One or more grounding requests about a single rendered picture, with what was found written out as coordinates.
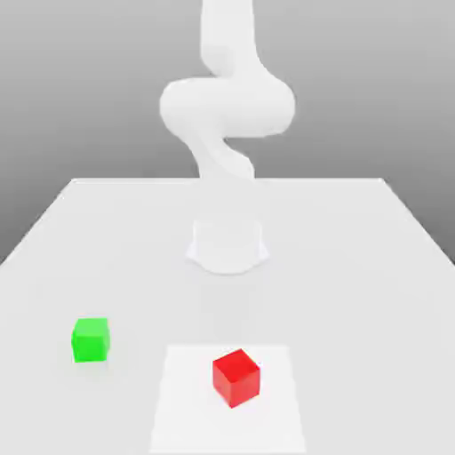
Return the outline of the small red cube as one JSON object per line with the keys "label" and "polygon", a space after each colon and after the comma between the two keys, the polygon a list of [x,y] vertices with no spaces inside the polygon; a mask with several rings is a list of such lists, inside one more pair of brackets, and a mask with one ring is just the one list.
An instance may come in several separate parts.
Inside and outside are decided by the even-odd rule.
{"label": "small red cube", "polygon": [[259,395],[260,379],[260,367],[241,348],[212,362],[213,387],[230,408]]}

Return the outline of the small green cube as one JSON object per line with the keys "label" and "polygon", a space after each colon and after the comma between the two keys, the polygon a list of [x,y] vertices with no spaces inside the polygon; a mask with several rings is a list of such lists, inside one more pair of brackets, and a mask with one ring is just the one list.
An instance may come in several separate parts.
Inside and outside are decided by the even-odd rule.
{"label": "small green cube", "polygon": [[110,349],[108,319],[79,318],[71,334],[71,347],[76,363],[106,361]]}

